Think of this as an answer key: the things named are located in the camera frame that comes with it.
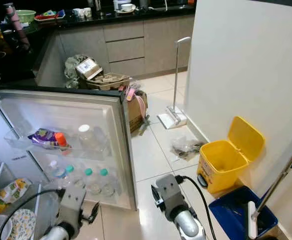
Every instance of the white floor tile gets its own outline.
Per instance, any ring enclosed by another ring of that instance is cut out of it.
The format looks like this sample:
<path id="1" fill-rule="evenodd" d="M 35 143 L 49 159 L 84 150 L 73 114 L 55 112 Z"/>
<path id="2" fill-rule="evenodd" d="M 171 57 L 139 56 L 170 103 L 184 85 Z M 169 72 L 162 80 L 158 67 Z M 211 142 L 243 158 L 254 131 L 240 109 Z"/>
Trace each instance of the white floor tile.
<path id="1" fill-rule="evenodd" d="M 187 140 L 196 140 L 196 137 L 192 134 L 186 125 L 173 129 L 165 129 L 161 123 L 156 123 L 152 124 L 150 127 L 173 170 L 178 170 L 198 164 L 199 154 L 195 154 L 189 160 L 177 160 L 178 157 L 171 152 L 171 140 L 178 139 L 183 136 L 185 136 Z"/>
<path id="2" fill-rule="evenodd" d="M 187 74 L 188 71 L 182 71 L 178 73 L 178 79 L 177 79 L 177 87 L 184 87 L 187 82 Z M 172 87 L 175 86 L 175 73 L 165 75 L 165 77 L 168 79 L 169 83 L 172 85 Z"/>
<path id="3" fill-rule="evenodd" d="M 157 118 L 158 114 L 163 114 L 166 112 L 166 107 L 171 106 L 174 101 L 174 90 L 167 90 L 156 92 L 147 95 L 148 101 L 148 114 L 150 115 L 149 120 L 151 124 L 159 123 L 159 119 Z M 177 92 L 177 106 L 179 108 L 183 108 L 183 96 Z"/>
<path id="4" fill-rule="evenodd" d="M 137 83 L 141 85 L 140 89 L 146 94 L 162 92 L 173 88 L 165 76 L 138 80 Z"/>
<path id="5" fill-rule="evenodd" d="M 175 171 L 175 174 L 191 177 L 196 183 L 198 183 L 198 181 L 197 181 L 197 166 L 196 165 Z M 196 211 L 196 213 L 198 215 L 198 219 L 200 220 L 200 222 L 204 226 L 208 238 L 210 240 L 212 240 L 213 238 L 211 235 L 206 210 L 205 210 L 204 204 L 200 198 L 198 191 L 192 185 L 192 183 L 189 182 L 188 180 L 185 180 L 185 182 L 183 182 L 180 186 L 184 190 L 186 198 L 188 199 L 189 203 Z M 209 205 L 213 200 L 215 200 L 215 197 L 212 196 L 206 189 L 203 189 L 202 187 L 200 187 L 200 188 L 205 196 L 207 204 Z M 209 210 L 209 212 L 210 212 L 210 218 L 211 218 L 211 221 L 213 224 L 216 238 L 218 240 L 229 240 L 228 236 L 226 235 L 226 233 L 223 231 L 223 229 L 219 225 L 215 216 L 212 214 L 212 212 L 210 210 Z"/>
<path id="6" fill-rule="evenodd" d="M 177 91 L 182 95 L 185 96 L 185 92 L 186 92 L 186 87 L 182 86 L 182 87 L 178 87 Z"/>
<path id="7" fill-rule="evenodd" d="M 132 136 L 131 144 L 137 182 L 172 171 L 149 127 L 143 136 Z"/>
<path id="8" fill-rule="evenodd" d="M 94 204 L 95 203 L 88 201 L 84 202 L 83 210 L 86 216 L 91 214 Z M 92 224 L 88 225 L 85 221 L 83 221 L 83 226 L 81 227 L 76 240 L 104 240 L 100 209 L 95 221 Z"/>
<path id="9" fill-rule="evenodd" d="M 156 179 L 136 184 L 138 211 L 102 206 L 105 240 L 180 240 L 174 224 L 155 206 L 151 184 Z"/>

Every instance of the green bowl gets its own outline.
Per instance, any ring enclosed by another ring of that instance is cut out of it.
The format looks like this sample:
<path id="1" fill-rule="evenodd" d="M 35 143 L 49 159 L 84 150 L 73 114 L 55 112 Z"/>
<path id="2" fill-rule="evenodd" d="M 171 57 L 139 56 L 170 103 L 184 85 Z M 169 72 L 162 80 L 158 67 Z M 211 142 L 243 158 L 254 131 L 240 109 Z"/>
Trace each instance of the green bowl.
<path id="1" fill-rule="evenodd" d="M 29 23 L 34 21 L 35 11 L 33 10 L 16 10 L 21 23 Z"/>

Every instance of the green bottle cap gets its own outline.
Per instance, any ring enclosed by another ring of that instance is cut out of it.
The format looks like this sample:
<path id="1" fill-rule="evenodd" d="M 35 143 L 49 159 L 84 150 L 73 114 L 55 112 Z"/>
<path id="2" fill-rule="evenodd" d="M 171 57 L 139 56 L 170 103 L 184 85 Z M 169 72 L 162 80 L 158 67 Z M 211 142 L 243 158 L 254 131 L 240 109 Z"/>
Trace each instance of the green bottle cap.
<path id="1" fill-rule="evenodd" d="M 91 168 L 87 168 L 85 170 L 85 174 L 86 174 L 86 176 L 92 175 L 92 169 Z"/>
<path id="2" fill-rule="evenodd" d="M 107 176 L 108 175 L 108 170 L 107 169 L 102 169 L 102 170 L 100 170 L 100 175 L 102 175 L 102 176 Z"/>
<path id="3" fill-rule="evenodd" d="M 68 166 L 66 167 L 66 171 L 67 171 L 68 173 L 71 173 L 72 171 L 74 171 L 74 167 L 73 167 L 73 165 L 68 165 Z"/>

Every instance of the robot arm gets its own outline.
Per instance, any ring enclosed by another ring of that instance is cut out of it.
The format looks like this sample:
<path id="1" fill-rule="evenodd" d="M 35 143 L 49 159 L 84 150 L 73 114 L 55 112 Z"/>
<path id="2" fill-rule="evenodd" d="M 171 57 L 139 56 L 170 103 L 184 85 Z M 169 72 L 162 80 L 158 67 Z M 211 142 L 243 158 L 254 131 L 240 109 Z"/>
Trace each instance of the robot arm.
<path id="1" fill-rule="evenodd" d="M 156 185 L 151 185 L 156 206 L 165 213 L 168 221 L 175 224 L 181 239 L 205 240 L 205 230 L 195 211 L 185 202 L 175 177 L 166 175 L 158 179 Z"/>
<path id="2" fill-rule="evenodd" d="M 98 214 L 99 203 L 94 206 L 89 217 L 83 216 L 81 206 L 85 195 L 86 190 L 83 188 L 67 187 L 60 202 L 57 224 L 40 240 L 74 239 L 79 234 L 82 220 L 87 221 L 88 224 L 93 223 Z"/>

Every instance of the black countertop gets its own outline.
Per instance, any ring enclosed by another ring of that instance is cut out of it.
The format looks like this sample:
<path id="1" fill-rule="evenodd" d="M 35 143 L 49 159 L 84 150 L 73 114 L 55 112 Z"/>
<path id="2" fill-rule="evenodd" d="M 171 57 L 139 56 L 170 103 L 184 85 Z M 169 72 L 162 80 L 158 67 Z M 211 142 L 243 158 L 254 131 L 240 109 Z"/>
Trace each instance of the black countertop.
<path id="1" fill-rule="evenodd" d="M 50 36 L 58 29 L 76 28 L 81 26 L 106 25 L 123 22 L 142 21 L 147 19 L 158 19 L 174 16 L 193 15 L 195 8 L 186 5 L 184 8 L 170 7 L 168 11 L 136 10 L 133 13 L 118 14 L 113 8 L 103 9 L 103 16 L 91 18 L 75 17 L 71 11 L 66 11 L 63 19 L 50 22 L 33 21 L 29 27 L 24 28 L 30 42 L 30 51 L 24 54 L 12 54 L 0 59 L 1 82 L 11 82 L 36 78 L 41 61 L 48 46 Z"/>

